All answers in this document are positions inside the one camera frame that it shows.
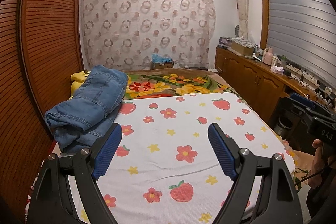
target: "strawberry print sheet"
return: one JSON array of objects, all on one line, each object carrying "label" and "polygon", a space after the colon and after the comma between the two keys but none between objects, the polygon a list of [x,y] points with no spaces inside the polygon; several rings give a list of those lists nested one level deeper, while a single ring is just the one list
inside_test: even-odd
[{"label": "strawberry print sheet", "polygon": [[[105,176],[97,181],[119,224],[212,223],[231,189],[208,140],[216,122],[255,155],[293,158],[269,127],[233,93],[125,100],[115,122],[123,137]],[[69,177],[80,219],[89,223]],[[245,216],[255,206],[257,177]]]}]

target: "gray window blind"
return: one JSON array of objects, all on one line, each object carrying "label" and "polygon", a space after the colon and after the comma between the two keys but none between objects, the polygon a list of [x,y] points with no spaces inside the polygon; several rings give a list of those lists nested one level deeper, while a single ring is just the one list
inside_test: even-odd
[{"label": "gray window blind", "polygon": [[329,0],[269,0],[267,46],[336,88],[336,12]]}]

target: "bed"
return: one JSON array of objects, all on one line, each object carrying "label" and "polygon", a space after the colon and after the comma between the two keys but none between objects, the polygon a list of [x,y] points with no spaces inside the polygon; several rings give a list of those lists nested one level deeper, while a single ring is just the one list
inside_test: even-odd
[{"label": "bed", "polygon": [[[124,104],[115,120],[123,138],[97,182],[119,223],[178,223],[181,213],[188,216],[184,223],[211,223],[232,185],[207,140],[213,122],[256,155],[282,154],[294,176],[297,157],[291,147],[219,75],[187,69],[127,75]],[[78,216],[89,223],[76,182],[73,177],[69,181]],[[245,217],[252,213],[259,185],[257,178]],[[181,195],[181,187],[189,196]]]}]

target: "denim fabric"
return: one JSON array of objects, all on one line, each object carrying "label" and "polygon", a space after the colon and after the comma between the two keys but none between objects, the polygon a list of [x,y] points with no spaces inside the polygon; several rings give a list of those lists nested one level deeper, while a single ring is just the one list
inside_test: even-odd
[{"label": "denim fabric", "polygon": [[71,100],[48,110],[44,119],[64,153],[90,147],[110,128],[125,94],[127,75],[95,66]]}]

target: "metal screw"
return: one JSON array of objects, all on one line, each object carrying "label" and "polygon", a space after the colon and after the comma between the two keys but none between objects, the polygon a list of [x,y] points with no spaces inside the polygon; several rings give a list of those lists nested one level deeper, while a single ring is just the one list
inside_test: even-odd
[{"label": "metal screw", "polygon": [[248,155],[250,153],[250,150],[248,150],[247,148],[242,148],[240,150],[240,152],[243,154],[243,155]]},{"label": "metal screw", "polygon": [[81,150],[81,154],[82,154],[82,155],[87,155],[89,152],[90,152],[90,149],[88,149],[88,148],[83,148],[83,149]]},{"label": "metal screw", "polygon": [[274,158],[275,158],[276,160],[282,160],[282,156],[279,155],[279,154],[275,154],[275,155],[274,155]]},{"label": "metal screw", "polygon": [[54,160],[56,158],[56,154],[52,153],[48,156],[48,160]]}]

